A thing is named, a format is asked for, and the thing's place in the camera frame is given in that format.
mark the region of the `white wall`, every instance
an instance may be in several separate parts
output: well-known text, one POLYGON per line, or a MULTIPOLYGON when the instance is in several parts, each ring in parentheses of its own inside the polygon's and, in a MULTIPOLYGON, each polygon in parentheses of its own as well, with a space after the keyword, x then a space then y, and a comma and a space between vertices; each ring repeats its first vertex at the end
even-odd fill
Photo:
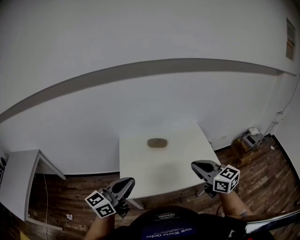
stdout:
POLYGON ((286 109, 285 118, 280 123, 275 136, 285 149, 300 177, 300 84, 297 86, 294 98, 286 109))
MULTIPOLYGON (((4 0, 0 113, 64 80, 146 60, 236 60, 297 74, 285 57, 286 0, 4 0)), ((300 37, 296 47, 300 46, 300 37)))
POLYGON ((0 142, 9 151, 41 149, 64 174, 118 171, 121 134, 186 120, 209 139, 226 135, 224 147, 261 119, 280 77, 268 73, 204 71, 99 85, 6 120, 0 142))
MULTIPOLYGON (((288 102, 291 100, 293 92, 297 84, 298 76, 293 76, 290 74, 281 74, 279 75, 274 82, 272 94, 270 95, 269 101, 265 106, 265 109, 261 115, 261 118, 258 123, 258 127, 262 133, 266 133, 270 124, 274 120, 276 113, 281 112, 288 102)), ((276 124, 273 130, 268 131, 266 134, 274 134, 280 124, 276 124)))
POLYGON ((0 147, 0 157, 2 157, 2 158, 6 158, 6 155, 5 155, 5 153, 4 153, 4 150, 0 147))

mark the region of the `white desk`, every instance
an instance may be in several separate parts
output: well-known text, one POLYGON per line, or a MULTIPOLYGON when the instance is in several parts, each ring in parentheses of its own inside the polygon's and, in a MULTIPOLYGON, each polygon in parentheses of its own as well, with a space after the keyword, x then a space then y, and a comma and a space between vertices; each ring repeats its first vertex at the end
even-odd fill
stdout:
POLYGON ((220 164, 198 124, 120 137, 120 177, 133 177, 135 187, 128 201, 142 209, 134 199, 169 193, 204 183, 191 168, 196 160, 220 164), (168 140, 165 148, 147 145, 150 138, 168 140))
POLYGON ((9 155, 2 178, 0 202, 23 221, 27 220, 35 224, 62 230, 61 227, 46 225, 28 216, 31 185, 39 161, 42 162, 39 169, 40 171, 42 171, 42 167, 47 167, 47 172, 51 171, 60 176, 63 180, 66 179, 39 150, 12 152, 9 155))

